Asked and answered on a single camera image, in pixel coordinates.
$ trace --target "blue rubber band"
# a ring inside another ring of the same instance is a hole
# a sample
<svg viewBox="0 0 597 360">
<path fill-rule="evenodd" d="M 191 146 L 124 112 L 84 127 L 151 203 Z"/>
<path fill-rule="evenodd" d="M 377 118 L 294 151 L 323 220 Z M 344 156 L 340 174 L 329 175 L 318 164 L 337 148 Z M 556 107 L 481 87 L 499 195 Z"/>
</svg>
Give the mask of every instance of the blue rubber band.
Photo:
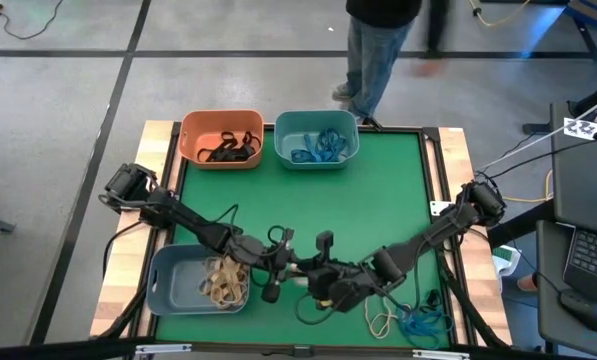
<svg viewBox="0 0 597 360">
<path fill-rule="evenodd" d="M 291 161 L 295 163 L 306 162 L 339 162 L 341 152 L 347 146 L 347 139 L 340 135 L 334 129 L 326 129 L 320 132 L 314 146 L 313 140 L 309 134 L 304 135 L 304 149 L 294 149 L 291 151 Z"/>
<path fill-rule="evenodd" d="M 449 320 L 451 324 L 447 329 L 437 329 L 437 323 L 441 320 Z M 454 322 L 450 316 L 444 315 L 442 310 L 430 310 L 423 312 L 420 308 L 405 313 L 398 308 L 398 328 L 403 336 L 415 347 L 423 349 L 436 350 L 440 346 L 439 336 L 450 332 L 454 327 Z M 430 338 L 433 345 L 423 345 L 416 338 Z"/>
</svg>

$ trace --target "wooden table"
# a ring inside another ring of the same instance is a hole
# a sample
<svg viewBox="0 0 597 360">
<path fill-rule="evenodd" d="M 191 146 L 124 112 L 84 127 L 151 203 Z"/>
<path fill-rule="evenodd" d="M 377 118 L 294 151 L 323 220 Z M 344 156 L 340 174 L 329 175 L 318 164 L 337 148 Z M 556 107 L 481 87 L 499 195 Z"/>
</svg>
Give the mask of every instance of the wooden table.
<svg viewBox="0 0 597 360">
<path fill-rule="evenodd" d="M 158 178 L 163 177 L 163 169 L 167 153 L 170 148 L 173 121 L 147 121 L 142 138 L 138 146 L 135 162 L 157 172 Z M 462 129 L 438 128 L 437 134 L 440 146 L 434 146 L 431 140 L 426 141 L 427 156 L 431 168 L 431 177 L 434 189 L 434 198 L 442 200 L 441 182 L 446 176 L 451 199 L 461 191 L 461 184 L 473 178 L 473 170 L 467 143 Z M 180 154 L 177 148 L 170 170 L 168 188 L 174 190 L 180 168 Z M 444 169 L 437 166 L 437 160 L 444 161 Z M 135 221 L 136 212 L 123 213 L 120 217 L 118 229 L 122 229 Z M 107 275 L 103 281 L 98 306 L 94 315 L 91 335 L 98 335 L 112 324 L 114 319 L 122 312 L 124 307 L 134 296 L 140 281 L 141 270 L 146 254 L 149 228 L 138 226 L 133 231 L 122 236 L 121 241 L 115 242 L 107 267 Z M 157 238 L 157 248 L 164 243 L 166 234 L 161 232 Z M 511 344 L 509 326 L 499 293 L 498 281 L 491 258 L 489 244 L 478 235 L 468 232 L 461 246 L 463 268 L 467 279 L 469 297 L 487 324 L 503 341 Z M 453 259 L 447 255 L 450 266 L 454 266 Z M 467 343 L 464 318 L 460 305 L 452 295 L 453 318 L 456 324 L 458 342 Z M 145 307 L 138 326 L 138 335 L 147 334 L 147 323 L 151 316 Z"/>
</svg>

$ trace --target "yellow cable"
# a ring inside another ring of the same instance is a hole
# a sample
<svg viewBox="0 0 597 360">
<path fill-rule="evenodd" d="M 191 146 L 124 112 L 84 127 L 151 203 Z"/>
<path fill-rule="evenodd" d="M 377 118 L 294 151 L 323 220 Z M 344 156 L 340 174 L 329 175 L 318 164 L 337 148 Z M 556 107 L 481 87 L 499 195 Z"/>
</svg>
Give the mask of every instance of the yellow cable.
<svg viewBox="0 0 597 360">
<path fill-rule="evenodd" d="M 365 298 L 365 322 L 367 323 L 367 327 L 369 328 L 369 332 L 373 335 L 376 339 L 382 340 L 389 335 L 390 330 L 390 323 L 391 319 L 398 320 L 398 316 L 394 315 L 391 312 L 391 308 L 387 305 L 387 299 L 382 298 L 382 307 L 385 309 L 386 312 L 378 313 L 378 315 L 374 316 L 372 320 L 369 320 L 369 297 Z M 380 319 L 381 317 L 385 318 L 385 322 L 382 324 L 380 330 L 376 331 L 374 329 L 374 323 L 376 320 Z"/>
<path fill-rule="evenodd" d="M 522 198 L 514 198 L 514 197 L 503 197 L 505 200 L 515 201 L 515 202 L 524 202 L 524 203 L 542 203 L 545 201 L 549 201 L 554 197 L 554 193 L 549 191 L 549 180 L 551 179 L 551 174 L 553 170 L 549 170 L 547 176 L 545 177 L 545 197 L 540 199 L 522 199 Z"/>
<path fill-rule="evenodd" d="M 476 15 L 478 16 L 478 19 L 480 20 L 480 22 L 485 25 L 486 27 L 496 27 L 498 25 L 502 25 L 504 23 L 506 23 L 507 21 L 513 19 L 514 17 L 516 17 L 516 15 L 518 15 L 520 13 L 520 11 L 527 6 L 527 4 L 529 4 L 531 2 L 531 0 L 525 0 L 525 2 L 520 5 L 518 8 L 516 8 L 516 10 L 512 11 L 511 14 L 509 14 L 509 16 L 507 16 L 506 18 L 502 19 L 502 20 L 498 20 L 494 23 L 488 23 L 487 21 L 485 21 L 485 19 L 482 17 L 482 15 L 480 14 L 480 12 L 476 13 Z M 476 4 L 474 4 L 473 0 L 469 0 L 469 3 L 471 4 L 471 7 L 474 8 L 474 10 L 477 9 Z"/>
</svg>

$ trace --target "black floor line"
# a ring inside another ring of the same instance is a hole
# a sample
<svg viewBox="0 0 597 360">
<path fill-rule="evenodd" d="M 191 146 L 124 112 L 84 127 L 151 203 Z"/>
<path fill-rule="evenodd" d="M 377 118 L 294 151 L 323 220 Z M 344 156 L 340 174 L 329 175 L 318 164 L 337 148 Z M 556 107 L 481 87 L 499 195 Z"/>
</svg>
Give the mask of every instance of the black floor line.
<svg viewBox="0 0 597 360">
<path fill-rule="evenodd" d="M 399 58 L 424 58 L 424 51 L 401 51 Z M 591 59 L 591 54 L 549 51 L 448 51 L 447 59 Z M 345 50 L 137 50 L 139 58 L 346 58 Z"/>
<path fill-rule="evenodd" d="M 123 59 L 122 65 L 120 66 L 118 78 L 116 79 L 116 84 L 114 85 L 114 89 L 111 93 L 111 98 L 109 100 L 109 106 L 107 107 L 105 118 L 100 126 L 100 132 L 94 144 L 94 149 L 91 154 L 91 158 L 89 159 L 89 163 L 87 164 L 85 175 L 80 184 L 80 189 L 76 195 L 73 208 L 71 209 L 69 220 L 67 221 L 65 229 L 63 230 L 63 235 L 61 238 L 62 246 L 58 255 L 58 261 L 56 263 L 56 267 L 54 268 L 53 275 L 51 276 L 49 288 L 42 303 L 42 307 L 40 308 L 38 320 L 36 321 L 31 334 L 31 345 L 42 344 L 45 342 L 47 337 L 47 332 L 49 331 L 49 326 L 51 325 L 54 310 L 60 297 L 60 290 L 62 289 L 63 283 L 65 281 L 65 276 L 67 275 L 67 270 L 76 247 L 80 228 L 85 218 L 87 205 L 89 203 L 89 199 L 91 198 L 94 183 L 96 182 L 96 176 L 98 175 L 100 163 L 102 162 L 107 141 L 109 140 L 109 134 L 111 133 L 116 112 L 118 111 L 118 105 L 120 104 L 122 92 L 125 88 L 125 84 L 127 83 L 127 77 L 129 75 L 129 70 L 131 69 L 131 63 L 133 61 L 133 53 L 136 51 L 136 47 L 138 46 L 138 41 L 140 40 L 140 35 L 147 18 L 150 4 L 151 0 L 143 0 L 140 12 L 138 13 L 138 19 L 136 20 L 136 25 L 134 27 L 131 40 L 129 41 L 126 55 Z"/>
<path fill-rule="evenodd" d="M 0 50 L 0 57 L 46 58 L 345 58 L 345 50 Z M 424 51 L 402 51 L 399 58 L 423 58 Z M 447 59 L 591 59 L 586 51 L 447 51 Z"/>
<path fill-rule="evenodd" d="M 591 33 L 589 29 L 587 29 L 587 25 L 581 22 L 578 19 L 574 19 L 576 26 L 578 27 L 578 31 L 580 31 L 580 35 L 582 35 L 583 40 L 585 41 L 585 45 L 589 49 L 589 53 L 591 54 L 591 58 L 597 65 L 597 46 L 596 42 L 594 41 L 593 37 L 591 37 Z"/>
<path fill-rule="evenodd" d="M 16 50 L 0 49 L 0 57 L 122 58 L 126 50 Z"/>
</svg>

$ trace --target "white sticker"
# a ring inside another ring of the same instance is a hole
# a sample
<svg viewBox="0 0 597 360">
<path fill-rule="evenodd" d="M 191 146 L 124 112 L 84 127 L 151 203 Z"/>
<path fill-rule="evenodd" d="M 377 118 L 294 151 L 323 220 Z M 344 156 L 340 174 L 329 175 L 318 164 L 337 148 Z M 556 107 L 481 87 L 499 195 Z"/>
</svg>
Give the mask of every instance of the white sticker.
<svg viewBox="0 0 597 360">
<path fill-rule="evenodd" d="M 593 140 L 597 133 L 597 123 L 565 118 L 565 135 L 579 139 Z"/>
</svg>

